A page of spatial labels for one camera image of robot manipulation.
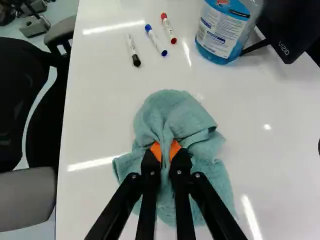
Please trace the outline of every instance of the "plastic bottle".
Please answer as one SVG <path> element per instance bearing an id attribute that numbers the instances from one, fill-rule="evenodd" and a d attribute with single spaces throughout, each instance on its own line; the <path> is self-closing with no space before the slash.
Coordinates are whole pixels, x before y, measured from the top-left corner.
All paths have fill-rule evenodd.
<path id="1" fill-rule="evenodd" d="M 204 0 L 196 46 L 206 59 L 227 64 L 241 53 L 264 0 Z"/>

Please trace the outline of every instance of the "vizio logo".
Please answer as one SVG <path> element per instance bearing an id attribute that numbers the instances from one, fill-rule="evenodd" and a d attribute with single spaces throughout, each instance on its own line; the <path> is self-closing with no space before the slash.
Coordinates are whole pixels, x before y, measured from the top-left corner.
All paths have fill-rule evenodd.
<path id="1" fill-rule="evenodd" d="M 281 51 L 286 55 L 288 56 L 290 54 L 290 51 L 289 49 L 286 47 L 286 45 L 284 45 L 281 41 L 279 41 L 279 47 L 281 49 Z"/>

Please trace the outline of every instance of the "gray floor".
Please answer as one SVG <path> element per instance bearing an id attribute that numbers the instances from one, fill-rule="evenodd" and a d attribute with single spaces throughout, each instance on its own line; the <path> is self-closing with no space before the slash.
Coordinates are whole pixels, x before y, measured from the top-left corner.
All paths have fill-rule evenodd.
<path id="1" fill-rule="evenodd" d="M 48 3 L 48 8 L 46 12 L 41 13 L 45 18 L 52 24 L 56 24 L 59 21 L 77 14 L 79 0 L 56 0 L 56 2 Z M 16 18 L 7 26 L 0 26 L 0 36 L 1 37 L 10 37 L 15 39 L 27 40 L 30 43 L 34 44 L 38 48 L 48 51 L 49 49 L 44 45 L 44 35 L 36 36 L 33 38 L 25 38 L 25 36 L 19 31 L 19 26 L 24 21 L 23 18 Z M 24 128 L 22 142 L 26 141 L 26 129 L 29 123 L 29 120 L 34 112 L 39 101 L 47 90 L 54 83 L 57 76 L 57 72 L 54 68 L 50 70 L 48 82 L 45 84 L 43 89 L 38 94 L 34 104 L 30 110 L 26 126 Z M 28 168 L 28 163 L 25 157 L 25 144 L 22 145 L 23 157 L 16 169 L 25 169 Z M 55 211 L 53 211 L 50 219 L 44 223 L 26 227 L 18 230 L 0 232 L 0 240 L 54 240 L 55 239 Z"/>

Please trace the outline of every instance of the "black marker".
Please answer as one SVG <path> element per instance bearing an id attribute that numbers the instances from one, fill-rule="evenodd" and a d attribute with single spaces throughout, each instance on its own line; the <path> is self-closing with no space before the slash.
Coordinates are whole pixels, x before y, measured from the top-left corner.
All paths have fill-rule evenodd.
<path id="1" fill-rule="evenodd" d="M 130 49 L 130 54 L 132 57 L 133 65 L 136 67 L 139 67 L 141 65 L 141 61 L 139 59 L 139 56 L 136 51 L 136 46 L 134 43 L 134 38 L 131 34 L 126 34 L 126 43 L 128 44 L 128 47 Z"/>

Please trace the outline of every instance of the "teal towel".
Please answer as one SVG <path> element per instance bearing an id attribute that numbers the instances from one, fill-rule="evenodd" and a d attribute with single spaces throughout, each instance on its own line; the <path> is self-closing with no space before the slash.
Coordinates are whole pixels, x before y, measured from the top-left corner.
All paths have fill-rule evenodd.
<path id="1" fill-rule="evenodd" d="M 172 227 L 176 225 L 175 200 L 169 181 L 169 150 L 173 139 L 192 154 L 191 172 L 203 172 L 231 214 L 236 215 L 227 170 L 223 162 L 215 158 L 225 139 L 216 131 L 217 124 L 213 118 L 189 93 L 161 90 L 151 94 L 137 112 L 133 128 L 132 152 L 113 159 L 113 171 L 119 183 L 131 172 L 141 173 L 140 164 L 145 150 L 155 141 L 160 143 L 162 169 L 157 215 L 164 223 Z M 140 211 L 141 201 L 140 198 L 133 208 L 136 214 Z M 190 204 L 194 225 L 205 224 L 191 197 Z"/>

